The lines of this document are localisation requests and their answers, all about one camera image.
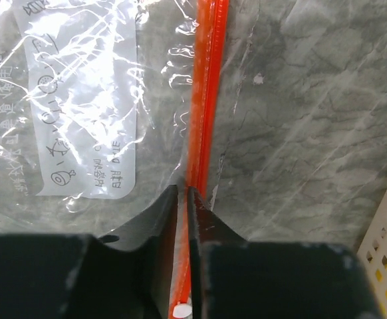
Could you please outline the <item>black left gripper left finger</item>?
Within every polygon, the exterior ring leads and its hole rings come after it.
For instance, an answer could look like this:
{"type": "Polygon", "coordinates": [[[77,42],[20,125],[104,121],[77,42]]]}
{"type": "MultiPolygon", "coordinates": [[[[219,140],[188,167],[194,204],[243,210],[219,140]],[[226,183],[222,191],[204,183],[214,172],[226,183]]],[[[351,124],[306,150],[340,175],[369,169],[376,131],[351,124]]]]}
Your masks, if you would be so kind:
{"type": "Polygon", "coordinates": [[[166,318],[178,189],[110,233],[0,233],[0,318],[166,318]]]}

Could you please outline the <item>clear zip bag orange zipper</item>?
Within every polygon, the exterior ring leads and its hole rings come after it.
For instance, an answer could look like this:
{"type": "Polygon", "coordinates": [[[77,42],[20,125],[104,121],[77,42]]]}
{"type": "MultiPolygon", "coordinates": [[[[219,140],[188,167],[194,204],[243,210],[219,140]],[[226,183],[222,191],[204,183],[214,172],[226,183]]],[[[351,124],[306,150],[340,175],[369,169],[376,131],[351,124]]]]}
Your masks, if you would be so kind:
{"type": "Polygon", "coordinates": [[[178,189],[188,298],[232,1],[0,1],[0,233],[104,236],[178,189]]]}

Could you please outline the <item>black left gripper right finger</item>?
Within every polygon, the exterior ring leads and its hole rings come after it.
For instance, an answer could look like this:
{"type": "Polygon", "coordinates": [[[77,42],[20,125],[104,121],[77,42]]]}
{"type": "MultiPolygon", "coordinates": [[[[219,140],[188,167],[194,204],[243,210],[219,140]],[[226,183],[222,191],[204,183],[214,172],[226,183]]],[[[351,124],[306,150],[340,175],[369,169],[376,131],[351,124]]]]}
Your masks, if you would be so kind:
{"type": "Polygon", "coordinates": [[[362,263],[329,243],[251,242],[188,190],[195,318],[381,318],[362,263]]]}

